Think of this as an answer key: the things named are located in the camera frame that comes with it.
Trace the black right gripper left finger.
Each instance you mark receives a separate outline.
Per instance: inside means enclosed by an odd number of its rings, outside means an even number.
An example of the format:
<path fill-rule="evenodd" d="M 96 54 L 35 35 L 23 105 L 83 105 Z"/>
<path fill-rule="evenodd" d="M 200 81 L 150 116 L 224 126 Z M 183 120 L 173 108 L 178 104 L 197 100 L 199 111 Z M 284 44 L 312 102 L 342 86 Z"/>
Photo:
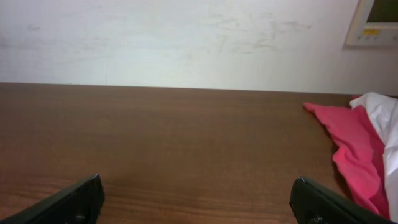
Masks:
<path fill-rule="evenodd" d="M 101 177 L 95 174 L 1 220 L 1 224 L 96 224 L 104 200 Z"/>

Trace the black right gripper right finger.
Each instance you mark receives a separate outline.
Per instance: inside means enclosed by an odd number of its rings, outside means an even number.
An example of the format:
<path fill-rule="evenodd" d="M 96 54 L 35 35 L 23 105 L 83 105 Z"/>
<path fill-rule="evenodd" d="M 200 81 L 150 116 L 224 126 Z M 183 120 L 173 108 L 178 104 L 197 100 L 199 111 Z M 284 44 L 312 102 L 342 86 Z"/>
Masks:
<path fill-rule="evenodd" d="M 306 177 L 295 179 L 289 205 L 298 224 L 394 224 Z"/>

